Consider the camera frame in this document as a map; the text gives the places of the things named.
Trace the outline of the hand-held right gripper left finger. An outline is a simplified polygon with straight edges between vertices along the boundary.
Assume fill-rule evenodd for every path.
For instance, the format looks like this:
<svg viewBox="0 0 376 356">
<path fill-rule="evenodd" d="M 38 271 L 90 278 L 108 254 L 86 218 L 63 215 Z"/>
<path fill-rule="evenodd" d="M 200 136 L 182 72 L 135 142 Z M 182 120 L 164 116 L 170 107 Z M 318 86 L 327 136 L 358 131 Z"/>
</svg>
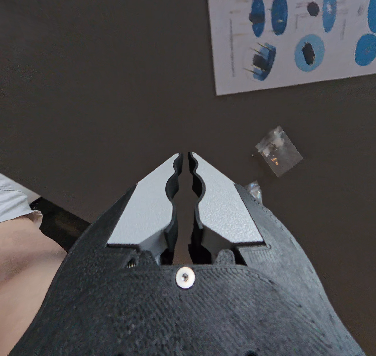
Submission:
<svg viewBox="0 0 376 356">
<path fill-rule="evenodd" d="M 107 241 L 109 247 L 149 251 L 158 265 L 171 263 L 178 236 L 173 198 L 182 163 L 183 153 L 176 153 L 137 183 Z"/>
</svg>

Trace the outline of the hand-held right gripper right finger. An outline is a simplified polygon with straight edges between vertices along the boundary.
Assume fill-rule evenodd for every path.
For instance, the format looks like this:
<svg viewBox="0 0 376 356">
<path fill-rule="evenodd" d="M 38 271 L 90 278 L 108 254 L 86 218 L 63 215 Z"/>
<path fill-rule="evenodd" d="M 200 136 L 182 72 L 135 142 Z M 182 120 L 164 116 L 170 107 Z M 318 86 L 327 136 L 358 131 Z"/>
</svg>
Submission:
<svg viewBox="0 0 376 356">
<path fill-rule="evenodd" d="M 264 245 L 236 184 L 200 157 L 189 152 L 192 189 L 198 200 L 190 248 L 217 256 L 221 250 Z"/>
</svg>

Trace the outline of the small clear screw bag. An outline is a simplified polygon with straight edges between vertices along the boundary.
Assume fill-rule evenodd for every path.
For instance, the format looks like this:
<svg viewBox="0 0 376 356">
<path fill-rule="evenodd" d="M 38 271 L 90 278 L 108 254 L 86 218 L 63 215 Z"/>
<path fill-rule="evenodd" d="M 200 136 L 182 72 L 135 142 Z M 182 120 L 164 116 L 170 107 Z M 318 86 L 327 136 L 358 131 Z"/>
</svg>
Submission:
<svg viewBox="0 0 376 356">
<path fill-rule="evenodd" d="M 257 180 L 252 181 L 248 185 L 245 186 L 247 192 L 261 205 L 262 203 L 262 191 L 261 187 Z"/>
<path fill-rule="evenodd" d="M 276 177 L 281 177 L 303 160 L 303 156 L 280 126 L 269 131 L 256 144 L 256 149 Z"/>
</svg>

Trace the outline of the person's left forearm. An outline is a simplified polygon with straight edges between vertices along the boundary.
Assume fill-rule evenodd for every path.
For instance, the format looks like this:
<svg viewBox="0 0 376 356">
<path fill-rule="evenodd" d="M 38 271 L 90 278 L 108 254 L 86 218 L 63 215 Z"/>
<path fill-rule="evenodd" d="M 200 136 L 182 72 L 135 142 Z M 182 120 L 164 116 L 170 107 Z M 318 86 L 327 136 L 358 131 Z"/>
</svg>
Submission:
<svg viewBox="0 0 376 356">
<path fill-rule="evenodd" d="M 8 355 L 37 314 L 67 255 L 28 217 L 0 224 L 0 355 Z"/>
</svg>

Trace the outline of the person's white shirt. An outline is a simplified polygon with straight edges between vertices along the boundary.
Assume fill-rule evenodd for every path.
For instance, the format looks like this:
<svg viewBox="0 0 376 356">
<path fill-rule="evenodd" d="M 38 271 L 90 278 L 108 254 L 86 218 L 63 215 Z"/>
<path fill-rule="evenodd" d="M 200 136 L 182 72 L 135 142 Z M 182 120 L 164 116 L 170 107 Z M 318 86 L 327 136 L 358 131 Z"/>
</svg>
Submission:
<svg viewBox="0 0 376 356">
<path fill-rule="evenodd" d="M 40 227 L 43 215 L 30 205 L 40 199 L 39 194 L 16 183 L 5 175 L 0 175 L 0 222 L 25 216 Z"/>
</svg>

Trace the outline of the printed instruction sheet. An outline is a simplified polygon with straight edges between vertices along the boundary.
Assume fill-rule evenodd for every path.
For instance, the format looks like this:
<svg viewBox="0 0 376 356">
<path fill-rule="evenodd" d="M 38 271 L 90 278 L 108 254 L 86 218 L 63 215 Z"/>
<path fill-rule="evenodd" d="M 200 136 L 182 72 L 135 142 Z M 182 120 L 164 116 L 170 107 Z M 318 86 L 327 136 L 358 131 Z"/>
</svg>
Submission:
<svg viewBox="0 0 376 356">
<path fill-rule="evenodd" d="M 208 0 L 217 95 L 375 74 L 376 0 Z"/>
</svg>

